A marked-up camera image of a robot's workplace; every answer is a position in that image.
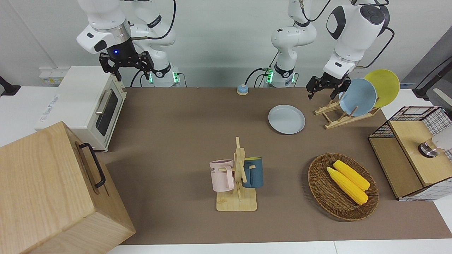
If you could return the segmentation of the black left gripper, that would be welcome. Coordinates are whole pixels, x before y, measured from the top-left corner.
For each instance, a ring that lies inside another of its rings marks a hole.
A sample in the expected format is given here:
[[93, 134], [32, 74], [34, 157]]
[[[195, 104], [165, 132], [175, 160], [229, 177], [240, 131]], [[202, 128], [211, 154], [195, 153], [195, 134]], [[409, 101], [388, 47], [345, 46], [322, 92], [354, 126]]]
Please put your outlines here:
[[336, 78], [328, 73], [323, 73], [321, 77], [312, 76], [306, 85], [308, 99], [311, 100], [314, 94], [323, 89], [333, 89], [330, 99], [334, 100], [339, 93], [345, 92], [351, 84], [349, 76]]

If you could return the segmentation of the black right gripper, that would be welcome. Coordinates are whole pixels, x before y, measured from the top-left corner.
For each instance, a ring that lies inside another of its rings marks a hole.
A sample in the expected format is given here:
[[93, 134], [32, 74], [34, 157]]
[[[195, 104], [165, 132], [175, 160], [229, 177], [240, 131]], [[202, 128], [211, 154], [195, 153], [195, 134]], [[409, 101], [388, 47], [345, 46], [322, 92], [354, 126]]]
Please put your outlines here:
[[112, 73], [118, 82], [122, 81], [119, 72], [121, 67], [133, 67], [140, 71], [145, 71], [144, 76], [147, 81], [152, 81], [152, 69], [154, 62], [147, 51], [138, 53], [133, 40], [130, 38], [118, 45], [106, 49], [107, 53], [100, 53], [99, 61], [103, 70]]

